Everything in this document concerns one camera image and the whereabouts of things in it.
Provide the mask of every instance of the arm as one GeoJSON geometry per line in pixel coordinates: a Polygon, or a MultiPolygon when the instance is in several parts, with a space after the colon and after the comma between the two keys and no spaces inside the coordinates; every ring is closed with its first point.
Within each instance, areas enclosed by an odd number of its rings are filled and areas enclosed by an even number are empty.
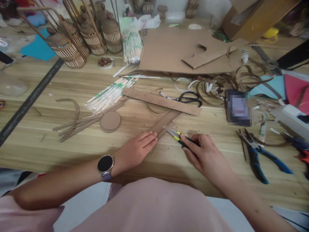
{"type": "Polygon", "coordinates": [[[209,135],[192,136],[201,147],[188,141],[184,135],[181,139],[198,157],[183,147],[189,161],[240,209],[255,231],[296,231],[237,177],[209,135]]]}
{"type": "MultiPolygon", "coordinates": [[[[126,142],[114,155],[111,176],[132,169],[142,163],[157,143],[157,134],[145,132],[126,142]]],[[[97,170],[99,159],[53,172],[32,180],[8,193],[25,210],[56,208],[81,192],[102,181],[97,170]]]]}

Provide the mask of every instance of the wooden table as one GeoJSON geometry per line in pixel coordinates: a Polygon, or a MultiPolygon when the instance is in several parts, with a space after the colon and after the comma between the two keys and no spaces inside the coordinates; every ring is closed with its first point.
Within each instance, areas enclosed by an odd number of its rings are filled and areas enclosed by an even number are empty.
{"type": "MultiPolygon", "coordinates": [[[[52,128],[71,122],[75,108],[71,102],[57,103],[55,100],[72,98],[80,106],[80,118],[91,115],[84,104],[114,82],[116,79],[112,78],[112,75],[123,65],[121,55],[108,55],[108,57],[115,58],[116,61],[116,66],[109,70],[99,69],[98,58],[94,56],[90,56],[85,67],[80,70],[72,70],[65,64],[62,66],[33,105],[39,113],[30,109],[0,148],[1,167],[50,172],[83,163],[102,154],[113,153],[127,140],[149,130],[164,116],[152,113],[145,102],[130,99],[125,106],[117,110],[121,115],[121,125],[116,132],[109,134],[102,132],[97,122],[59,143],[59,136],[57,132],[52,131],[52,128]]],[[[31,70],[25,70],[25,66],[22,65],[13,65],[6,71],[25,72],[27,81],[34,82],[36,77],[31,76],[30,72],[40,69],[41,62],[32,58],[20,62],[30,64],[31,70]]],[[[145,92],[163,88],[163,91],[171,97],[180,95],[170,78],[139,79],[135,88],[145,92]]],[[[12,112],[19,107],[14,98],[5,99],[9,100],[5,108],[0,111],[0,128],[4,127],[12,112]]],[[[273,123],[270,126],[282,130],[277,124],[273,123]]],[[[269,159],[259,156],[263,172],[270,182],[269,185],[264,185],[255,178],[250,165],[245,162],[240,139],[234,132],[240,127],[227,123],[224,108],[204,104],[199,117],[184,114],[176,122],[175,128],[189,136],[196,133],[210,134],[234,172],[269,205],[309,211],[309,184],[303,174],[305,165],[295,158],[298,152],[292,146],[266,149],[285,162],[293,170],[294,175],[281,172],[269,159]]],[[[258,135],[259,129],[259,125],[254,125],[249,131],[258,135]]],[[[283,139],[273,132],[268,132],[267,141],[280,143],[283,139]]],[[[149,176],[190,185],[207,196],[224,197],[188,162],[180,145],[167,133],[139,167],[115,177],[112,181],[125,184],[149,176]]]]}

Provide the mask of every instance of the purple watch strap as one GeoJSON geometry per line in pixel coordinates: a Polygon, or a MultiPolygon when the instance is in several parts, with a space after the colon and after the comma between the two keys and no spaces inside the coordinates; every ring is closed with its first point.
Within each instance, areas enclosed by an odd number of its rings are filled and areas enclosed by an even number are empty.
{"type": "Polygon", "coordinates": [[[107,181],[107,180],[110,180],[112,176],[110,175],[110,172],[107,172],[102,175],[102,178],[103,178],[103,181],[107,181]]]}

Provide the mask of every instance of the light blue paper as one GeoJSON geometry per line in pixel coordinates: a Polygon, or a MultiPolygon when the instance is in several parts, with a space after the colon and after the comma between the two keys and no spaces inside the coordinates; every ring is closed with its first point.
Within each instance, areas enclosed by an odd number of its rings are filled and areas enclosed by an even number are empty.
{"type": "MultiPolygon", "coordinates": [[[[39,30],[39,32],[44,38],[49,35],[46,28],[42,31],[39,30]]],[[[56,53],[39,35],[36,35],[35,40],[31,44],[21,48],[20,53],[26,56],[34,57],[36,60],[40,59],[44,61],[49,61],[56,55],[56,53]]]]}
{"type": "MultiPolygon", "coordinates": [[[[267,80],[271,77],[269,76],[262,76],[261,77],[263,80],[267,80]]],[[[283,100],[286,100],[286,89],[285,89],[285,84],[284,84],[284,77],[283,76],[275,76],[274,79],[271,81],[267,82],[271,87],[273,87],[281,96],[283,100]]],[[[257,94],[265,94],[269,96],[270,98],[273,99],[278,99],[278,97],[265,85],[260,84],[257,87],[253,88],[249,94],[250,95],[257,95],[257,94]]]]}

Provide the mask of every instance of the watch face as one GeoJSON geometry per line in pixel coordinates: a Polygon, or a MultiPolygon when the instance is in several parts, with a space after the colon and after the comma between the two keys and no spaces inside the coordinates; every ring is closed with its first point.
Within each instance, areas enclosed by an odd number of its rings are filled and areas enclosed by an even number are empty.
{"type": "Polygon", "coordinates": [[[113,158],[110,155],[103,156],[98,162],[98,170],[106,172],[113,166],[113,158]]]}

